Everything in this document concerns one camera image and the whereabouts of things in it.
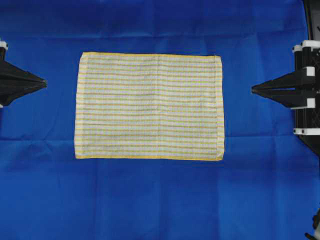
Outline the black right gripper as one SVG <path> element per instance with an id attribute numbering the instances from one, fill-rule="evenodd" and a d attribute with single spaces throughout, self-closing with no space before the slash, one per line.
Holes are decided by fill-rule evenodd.
<path id="1" fill-rule="evenodd" d="M 318 136 L 320 134 L 320 42 L 304 40 L 295 45 L 292 52 L 295 57 L 295 68 L 298 70 L 254 85 L 251 92 L 280 103 L 286 108 L 295 109 L 293 129 L 295 135 Z M 297 87 L 305 87 L 306 90 L 287 90 Z"/>

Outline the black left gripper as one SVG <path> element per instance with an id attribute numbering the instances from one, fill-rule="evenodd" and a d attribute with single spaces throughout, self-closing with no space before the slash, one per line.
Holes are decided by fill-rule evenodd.
<path id="1" fill-rule="evenodd" d="M 0 85 L 0 104 L 2 106 L 10 105 L 15 99 L 27 94 L 36 92 L 47 87 L 47 82 L 28 71 L 24 71 L 9 62 L 6 62 L 5 56 L 8 50 L 8 43 L 0 40 L 0 80 L 17 81 L 19 84 L 30 82 L 31 85 Z"/>

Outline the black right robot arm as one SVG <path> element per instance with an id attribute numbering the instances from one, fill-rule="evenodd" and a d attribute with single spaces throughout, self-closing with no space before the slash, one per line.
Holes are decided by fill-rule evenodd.
<path id="1" fill-rule="evenodd" d="M 300 139 L 320 135 L 320 2 L 305 0 L 303 6 L 308 39 L 292 47 L 294 71 L 251 88 L 294 111 L 293 133 Z"/>

